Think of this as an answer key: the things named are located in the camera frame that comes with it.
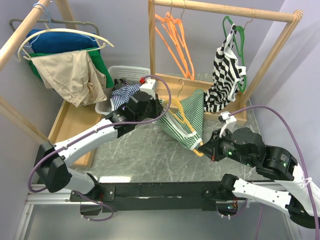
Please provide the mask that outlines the blue white striped tank top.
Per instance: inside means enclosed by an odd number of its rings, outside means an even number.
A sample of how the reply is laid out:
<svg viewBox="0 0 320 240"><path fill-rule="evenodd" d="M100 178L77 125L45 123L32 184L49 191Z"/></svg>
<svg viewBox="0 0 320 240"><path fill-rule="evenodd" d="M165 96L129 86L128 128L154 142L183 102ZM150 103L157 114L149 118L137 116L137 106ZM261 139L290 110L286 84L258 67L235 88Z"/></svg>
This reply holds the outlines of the blue white striped tank top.
<svg viewBox="0 0 320 240"><path fill-rule="evenodd" d="M110 95L111 110L118 109L122 104L129 101L129 98L140 90L140 84L127 85L120 89L114 90Z"/></svg>

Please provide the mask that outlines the green hanger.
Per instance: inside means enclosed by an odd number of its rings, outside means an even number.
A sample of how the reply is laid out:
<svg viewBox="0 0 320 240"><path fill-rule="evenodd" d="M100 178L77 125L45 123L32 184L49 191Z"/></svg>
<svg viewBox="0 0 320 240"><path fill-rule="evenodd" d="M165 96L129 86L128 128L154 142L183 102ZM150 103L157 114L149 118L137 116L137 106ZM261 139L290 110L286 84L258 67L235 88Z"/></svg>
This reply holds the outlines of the green hanger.
<svg viewBox="0 0 320 240"><path fill-rule="evenodd" d="M226 31L226 27L225 27L225 21L226 20L230 23L231 26L234 24L229 16L225 16L223 18L222 28L223 28L223 33L224 33L225 37L227 37L227 31ZM237 54L241 58L242 65L244 66L245 65L245 58L244 58L245 29L242 26L237 25L235 27L235 32L239 33L239 35L240 35L240 47L238 47L236 36L233 37L233 41L235 43ZM245 76L244 80L243 80L243 83L242 84L240 84L240 83L238 84L238 87L239 87L239 90L240 90L241 93L245 92L246 86L247 86L247 77Z"/></svg>

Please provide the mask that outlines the black white zebra garment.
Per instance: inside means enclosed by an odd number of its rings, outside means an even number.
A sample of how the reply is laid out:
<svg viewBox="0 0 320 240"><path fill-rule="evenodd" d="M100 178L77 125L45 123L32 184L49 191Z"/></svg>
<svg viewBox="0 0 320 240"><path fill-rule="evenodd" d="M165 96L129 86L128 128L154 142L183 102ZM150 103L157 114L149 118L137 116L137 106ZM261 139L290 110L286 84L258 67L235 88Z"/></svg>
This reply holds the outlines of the black white zebra garment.
<svg viewBox="0 0 320 240"><path fill-rule="evenodd" d="M235 28L236 25L233 24L222 45L216 49L212 66L213 85L206 90L203 97L205 112L222 111L236 100L240 91L238 84L244 83L246 67L239 65L238 57L233 52Z"/></svg>

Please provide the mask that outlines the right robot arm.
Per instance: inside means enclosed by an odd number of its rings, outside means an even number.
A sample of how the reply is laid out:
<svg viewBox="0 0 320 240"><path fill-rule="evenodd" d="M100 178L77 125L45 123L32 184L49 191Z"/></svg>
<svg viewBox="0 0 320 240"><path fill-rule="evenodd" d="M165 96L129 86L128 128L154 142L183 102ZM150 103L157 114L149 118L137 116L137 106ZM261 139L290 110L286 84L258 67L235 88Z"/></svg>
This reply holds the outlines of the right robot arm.
<svg viewBox="0 0 320 240"><path fill-rule="evenodd" d="M212 194L217 200L254 200L283 212L299 226L308 229L320 226L320 218L314 216L307 187L311 187L317 211L320 209L320 189L312 183L307 183L302 167L288 150L266 145L260 134L252 132L247 127L234 132L227 129L223 136L220 136L219 130L215 130L198 150L213 162L229 158L254 168L259 175L285 189L272 190L235 175L224 174Z"/></svg>

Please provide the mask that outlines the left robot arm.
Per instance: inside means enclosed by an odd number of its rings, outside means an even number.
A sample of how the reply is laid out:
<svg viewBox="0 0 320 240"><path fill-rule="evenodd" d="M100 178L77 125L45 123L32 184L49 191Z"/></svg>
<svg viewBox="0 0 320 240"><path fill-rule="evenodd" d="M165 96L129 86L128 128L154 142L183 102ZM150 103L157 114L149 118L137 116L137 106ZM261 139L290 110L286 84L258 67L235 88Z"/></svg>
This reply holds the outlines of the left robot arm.
<svg viewBox="0 0 320 240"><path fill-rule="evenodd" d="M41 144L35 162L37 174L51 193L70 189L88 201L96 200L100 195L98 182L88 173L72 170L71 165L100 145L133 131L143 120L159 117L163 109L158 95L137 91L91 128L56 144Z"/></svg>

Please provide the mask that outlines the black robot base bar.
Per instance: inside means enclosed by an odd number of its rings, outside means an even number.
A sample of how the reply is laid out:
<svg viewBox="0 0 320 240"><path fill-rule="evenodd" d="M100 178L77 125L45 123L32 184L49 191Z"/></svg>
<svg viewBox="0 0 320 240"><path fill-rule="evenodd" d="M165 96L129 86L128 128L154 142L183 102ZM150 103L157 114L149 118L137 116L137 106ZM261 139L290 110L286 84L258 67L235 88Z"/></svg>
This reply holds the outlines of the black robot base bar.
<svg viewBox="0 0 320 240"><path fill-rule="evenodd" d="M95 196L114 211L192 210L215 211L217 202L236 199L219 181L102 183Z"/></svg>

